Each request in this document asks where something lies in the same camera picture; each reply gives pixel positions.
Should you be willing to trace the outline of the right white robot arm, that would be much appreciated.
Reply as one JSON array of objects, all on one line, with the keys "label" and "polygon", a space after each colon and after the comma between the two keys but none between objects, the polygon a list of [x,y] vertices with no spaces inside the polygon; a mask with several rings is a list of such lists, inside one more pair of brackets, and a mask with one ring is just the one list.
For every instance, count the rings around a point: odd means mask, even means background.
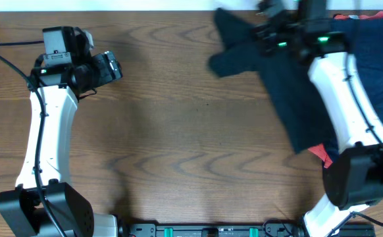
[{"label": "right white robot arm", "polygon": [[338,141],[339,159],[323,170],[325,193],[292,236],[364,236],[348,221],[383,200],[383,124],[361,83],[351,44],[330,28],[325,1],[300,1],[290,14],[281,0],[261,1],[268,18],[254,29],[264,55],[289,49],[309,66]]}]

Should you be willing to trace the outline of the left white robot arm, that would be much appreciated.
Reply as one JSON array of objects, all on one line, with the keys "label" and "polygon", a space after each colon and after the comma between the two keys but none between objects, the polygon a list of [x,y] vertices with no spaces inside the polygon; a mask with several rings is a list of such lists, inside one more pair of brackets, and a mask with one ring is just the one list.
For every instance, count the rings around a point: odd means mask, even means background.
[{"label": "left white robot arm", "polygon": [[43,30],[45,53],[27,76],[32,119],[26,156],[14,188],[0,193],[0,214],[15,236],[118,236],[114,215],[93,212],[70,181],[71,128],[78,104],[121,79],[115,55],[92,55],[85,30]]}]

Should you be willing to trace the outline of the dark teal black shorts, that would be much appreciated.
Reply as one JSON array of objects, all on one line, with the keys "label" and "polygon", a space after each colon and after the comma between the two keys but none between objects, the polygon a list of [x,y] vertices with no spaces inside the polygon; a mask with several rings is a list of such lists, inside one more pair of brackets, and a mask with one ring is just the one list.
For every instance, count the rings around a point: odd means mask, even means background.
[{"label": "dark teal black shorts", "polygon": [[213,73],[222,78],[257,72],[294,151],[322,144],[337,155],[333,126],[319,92],[309,81],[308,68],[293,59],[287,49],[264,56],[251,35],[254,26],[230,11],[217,9],[213,21],[224,47],[208,60]]}]

